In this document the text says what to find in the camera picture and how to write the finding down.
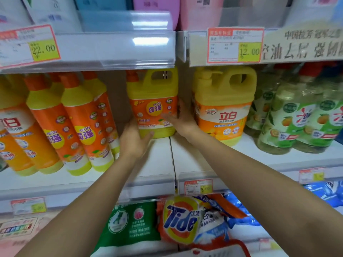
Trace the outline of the person's right hand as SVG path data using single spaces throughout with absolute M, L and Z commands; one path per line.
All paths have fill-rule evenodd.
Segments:
M 178 122 L 173 124 L 174 128 L 181 136 L 190 141 L 200 129 L 182 99 L 179 100 L 179 114 L 177 118 Z

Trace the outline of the person's left hand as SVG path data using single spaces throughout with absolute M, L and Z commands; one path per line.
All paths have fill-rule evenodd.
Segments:
M 143 157 L 149 144 L 139 143 L 139 128 L 135 117 L 132 117 L 124 127 L 120 136 L 120 160 L 136 162 Z

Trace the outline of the yellow jug with orange label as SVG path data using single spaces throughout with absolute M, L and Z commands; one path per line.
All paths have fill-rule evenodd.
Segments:
M 141 136 L 154 132 L 154 139 L 171 137 L 174 126 L 162 114 L 177 116 L 178 69 L 126 70 L 126 91 Z

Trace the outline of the person's right forearm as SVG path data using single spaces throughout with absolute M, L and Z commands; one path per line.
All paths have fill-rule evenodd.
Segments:
M 343 257 L 343 215 L 328 203 L 199 129 L 182 135 L 289 257 Z

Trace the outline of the person's left forearm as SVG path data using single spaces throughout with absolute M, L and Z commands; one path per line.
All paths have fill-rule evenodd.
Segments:
M 15 257 L 90 256 L 126 181 L 143 154 L 120 152 L 114 164 L 34 236 Z

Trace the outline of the white shelf board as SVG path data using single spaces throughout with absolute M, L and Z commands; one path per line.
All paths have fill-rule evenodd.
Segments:
M 185 195 L 184 182 L 213 179 L 213 192 L 221 193 L 227 186 L 212 170 L 198 149 L 178 133 L 170 138 L 174 169 L 178 181 L 178 192 Z M 333 142 L 323 153 L 304 153 L 295 149 L 284 155 L 271 155 L 261 151 L 252 137 L 243 134 L 233 149 L 271 167 L 298 182 L 299 170 L 325 167 L 325 181 L 343 180 L 343 145 Z
M 0 213 L 11 213 L 11 201 L 44 198 L 47 208 L 64 207 L 91 186 L 101 172 L 91 169 L 72 176 L 65 168 L 53 174 L 37 172 L 21 177 L 10 168 L 0 172 Z M 175 194 L 175 171 L 169 138 L 154 139 L 134 168 L 118 203 L 156 199 Z

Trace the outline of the orange detergent bottle, orange cap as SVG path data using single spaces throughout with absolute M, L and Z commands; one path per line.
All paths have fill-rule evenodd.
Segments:
M 31 74 L 24 77 L 29 89 L 26 104 L 35 118 L 30 131 L 33 133 L 28 140 L 25 152 L 31 157 L 35 166 L 43 174 L 52 174 L 63 167 L 63 162 L 57 153 L 56 145 L 62 138 L 54 131 L 57 130 L 56 114 L 60 107 L 60 97 L 47 86 L 42 74 Z
M 102 117 L 101 126 L 105 132 L 109 147 L 114 156 L 119 153 L 119 135 L 116 124 L 114 122 L 107 86 L 98 78 L 95 71 L 81 72 L 84 78 L 83 87 L 87 89 L 94 97 L 94 102 L 97 106 L 98 114 Z
M 80 157 L 75 160 L 77 169 L 69 172 L 72 175 L 80 176 L 92 168 L 88 158 L 90 154 L 88 142 L 94 142 L 95 136 L 92 130 L 90 135 L 87 134 L 91 127 L 92 95 L 81 86 L 75 73 L 61 73 L 59 78 L 64 86 L 61 103 L 71 121 L 72 130 L 76 133 L 76 139 L 81 143 L 79 149 L 83 149 L 83 152 L 79 153 Z

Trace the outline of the yellow jug with white-orange label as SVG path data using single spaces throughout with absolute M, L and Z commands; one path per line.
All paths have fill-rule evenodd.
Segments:
M 199 128 L 227 146 L 242 138 L 254 100 L 257 73 L 249 66 L 199 67 L 192 84 L 192 106 Z

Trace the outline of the small red-framed price tag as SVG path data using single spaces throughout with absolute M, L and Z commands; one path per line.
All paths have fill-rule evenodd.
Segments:
M 300 184 L 309 184 L 312 182 L 321 182 L 325 179 L 325 167 L 308 168 L 299 170 L 298 182 Z
M 47 211 L 44 197 L 12 200 L 11 207 L 14 215 L 29 215 Z
M 190 180 L 184 182 L 185 196 L 200 196 L 213 193 L 213 179 Z

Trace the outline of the orange detergent bag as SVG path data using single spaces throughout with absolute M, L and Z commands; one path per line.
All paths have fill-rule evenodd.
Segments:
M 200 227 L 200 221 L 203 216 L 202 203 L 198 199 L 186 196 L 174 196 L 157 202 L 158 231 L 161 239 L 188 246 L 195 247 L 193 241 Z M 200 247 L 203 250 L 214 250 L 225 247 L 214 246 L 211 248 Z

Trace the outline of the clear green detergent bottle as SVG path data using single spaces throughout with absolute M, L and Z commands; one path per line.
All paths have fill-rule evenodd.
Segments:
M 273 65 L 266 66 L 257 74 L 257 86 L 244 132 L 257 140 L 270 110 L 279 82 L 279 74 Z
M 290 152 L 315 111 L 321 92 L 315 80 L 322 68 L 321 62 L 309 62 L 297 74 L 281 78 L 257 140 L 261 151 L 272 155 Z
M 316 108 L 293 146 L 301 152 L 323 153 L 343 128 L 343 78 L 324 78 L 320 87 Z

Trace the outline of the green detergent bag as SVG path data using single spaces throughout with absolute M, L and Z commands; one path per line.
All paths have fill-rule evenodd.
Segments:
M 91 257 L 157 257 L 177 252 L 178 245 L 161 239 L 154 201 L 116 205 Z

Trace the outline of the large red-framed price tag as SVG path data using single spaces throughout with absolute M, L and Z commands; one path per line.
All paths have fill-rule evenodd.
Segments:
M 207 30 L 207 65 L 260 63 L 264 27 L 212 27 Z
M 0 31 L 0 72 L 61 60 L 50 24 Z

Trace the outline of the purple pack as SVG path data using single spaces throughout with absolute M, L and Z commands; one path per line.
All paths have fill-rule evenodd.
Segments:
M 168 11 L 171 14 L 173 30 L 178 24 L 180 0 L 133 0 L 135 11 Z

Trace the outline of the blue-white detergent bag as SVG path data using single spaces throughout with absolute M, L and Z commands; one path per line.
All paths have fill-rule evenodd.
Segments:
M 193 241 L 195 247 L 222 246 L 230 240 L 229 232 L 235 227 L 261 227 L 231 190 L 193 198 L 200 200 L 203 208 L 200 227 Z

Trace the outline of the large orange-yellow detergent bottle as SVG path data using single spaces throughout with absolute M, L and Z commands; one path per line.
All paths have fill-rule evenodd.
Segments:
M 6 77 L 0 76 L 0 157 L 22 177 L 38 172 L 20 145 L 20 138 L 16 137 L 24 134 L 33 124 L 25 97 L 11 88 Z

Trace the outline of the light blue pack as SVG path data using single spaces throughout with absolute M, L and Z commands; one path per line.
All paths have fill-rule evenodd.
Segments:
M 132 0 L 74 0 L 78 10 L 82 11 L 130 11 Z

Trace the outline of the red-edged white label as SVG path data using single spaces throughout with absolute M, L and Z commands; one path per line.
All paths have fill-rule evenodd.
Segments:
M 214 250 L 193 248 L 163 257 L 251 257 L 251 255 L 242 241 L 234 239 L 230 240 L 225 247 Z

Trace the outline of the pale printed shelf banner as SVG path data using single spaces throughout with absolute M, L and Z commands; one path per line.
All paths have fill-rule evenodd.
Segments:
M 264 31 L 262 64 L 334 60 L 343 60 L 343 26 L 315 21 Z

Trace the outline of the white pack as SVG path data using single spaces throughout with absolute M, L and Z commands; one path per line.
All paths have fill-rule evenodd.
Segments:
M 57 34 L 83 31 L 74 0 L 22 0 L 35 24 L 50 24 Z

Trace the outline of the pink printed pack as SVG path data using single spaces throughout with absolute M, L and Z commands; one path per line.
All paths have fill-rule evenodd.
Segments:
M 61 210 L 27 215 L 0 215 L 0 257 L 14 257 Z

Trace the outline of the blue detergent bag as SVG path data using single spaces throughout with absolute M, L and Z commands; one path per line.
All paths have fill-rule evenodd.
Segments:
M 343 207 L 343 180 L 320 181 L 302 186 L 328 203 L 331 207 Z

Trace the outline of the white-grey pack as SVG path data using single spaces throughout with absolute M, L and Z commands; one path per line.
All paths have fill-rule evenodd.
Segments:
M 343 13 L 343 0 L 293 0 L 284 27 L 308 21 L 337 22 Z

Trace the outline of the clear plastic shelf rail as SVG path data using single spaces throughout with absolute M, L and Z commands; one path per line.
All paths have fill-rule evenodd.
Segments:
M 78 16 L 81 33 L 55 33 L 61 60 L 0 74 L 174 67 L 176 32 L 170 12 L 82 11 Z
M 290 7 L 285 6 L 223 8 L 218 27 L 264 27 L 265 30 L 283 28 L 289 10 Z M 343 26 L 343 13 L 340 21 L 326 23 Z M 183 62 L 189 61 L 190 67 L 208 66 L 207 30 L 176 32 L 176 54 Z

